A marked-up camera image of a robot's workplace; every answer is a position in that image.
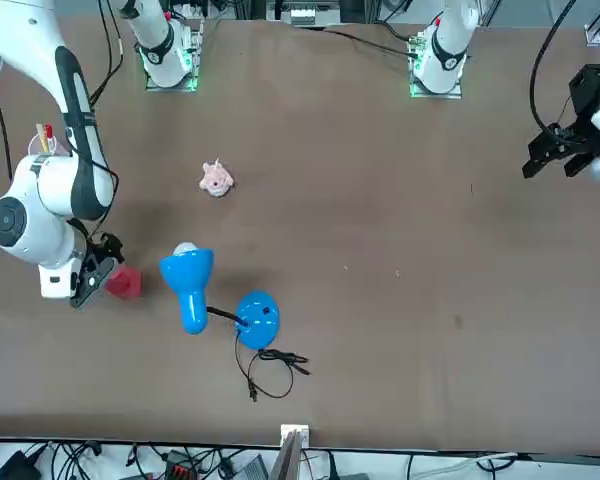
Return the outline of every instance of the table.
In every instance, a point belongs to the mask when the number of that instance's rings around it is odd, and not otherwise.
[[[95,88],[99,20],[61,24]],[[97,107],[121,178],[106,229],[144,297],[75,312],[0,251],[0,435],[275,444],[280,424],[306,423],[314,446],[600,453],[600,185],[520,170],[546,30],[478,32],[462,101],[409,99],[404,59],[329,33],[223,21],[206,35],[198,94],[145,93],[127,58]],[[556,36],[545,121],[595,60],[580,31]],[[19,158],[60,117],[12,69],[0,85]],[[237,180],[222,199],[197,187],[217,157]],[[210,304],[277,299],[274,346],[312,372],[286,399],[251,402],[231,325],[183,332],[158,262],[185,240],[215,251]],[[282,365],[255,374],[286,388]]]

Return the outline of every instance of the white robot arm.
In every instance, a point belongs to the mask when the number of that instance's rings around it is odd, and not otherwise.
[[[426,48],[415,77],[428,91],[450,92],[462,75],[467,47],[478,26],[476,0],[446,0],[439,22],[424,31]]]
[[[158,0],[112,0],[140,46],[147,74],[163,88],[177,85],[192,71],[184,59],[191,47],[191,29],[177,20],[167,21]]]
[[[43,297],[80,306],[121,262],[110,236],[95,245],[76,219],[97,220],[114,182],[76,57],[58,28],[52,0],[0,0],[0,56],[41,84],[64,117],[71,156],[28,155],[0,198],[0,247],[39,266]]]

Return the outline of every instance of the small figurine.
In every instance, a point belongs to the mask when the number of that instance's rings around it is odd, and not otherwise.
[[[214,197],[222,197],[233,186],[233,178],[217,158],[215,163],[204,163],[204,177],[200,180],[200,188]]]

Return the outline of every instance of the red block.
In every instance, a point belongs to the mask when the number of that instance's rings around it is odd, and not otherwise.
[[[104,288],[119,298],[137,298],[142,294],[142,273],[135,268],[120,265]]]

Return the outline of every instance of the blue desk lamp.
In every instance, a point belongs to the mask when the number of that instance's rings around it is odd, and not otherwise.
[[[251,292],[242,299],[235,315],[208,307],[204,289],[212,269],[213,251],[193,243],[181,243],[173,255],[160,262],[162,278],[178,296],[185,331],[201,333],[207,326],[207,314],[212,313],[236,322],[238,338],[246,347],[260,350],[269,346],[280,327],[280,311],[273,297]]]

